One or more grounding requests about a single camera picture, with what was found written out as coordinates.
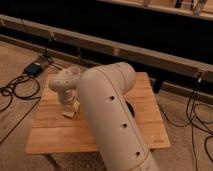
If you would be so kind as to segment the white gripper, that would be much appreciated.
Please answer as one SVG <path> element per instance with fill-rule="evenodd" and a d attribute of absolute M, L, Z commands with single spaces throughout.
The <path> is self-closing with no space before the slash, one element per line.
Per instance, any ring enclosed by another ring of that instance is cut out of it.
<path fill-rule="evenodd" d="M 76 112 L 78 110 L 79 103 L 75 90 L 60 92 L 58 97 L 64 112 Z"/>

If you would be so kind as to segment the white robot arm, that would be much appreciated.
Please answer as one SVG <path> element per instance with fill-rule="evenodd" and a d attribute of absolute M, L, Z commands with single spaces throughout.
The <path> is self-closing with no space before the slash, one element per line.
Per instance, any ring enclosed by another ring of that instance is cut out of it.
<path fill-rule="evenodd" d="M 159 171 L 124 99 L 135 81 L 126 62 L 86 71 L 72 66 L 49 81 L 64 113 L 73 115 L 73 100 L 79 100 L 108 171 Z"/>

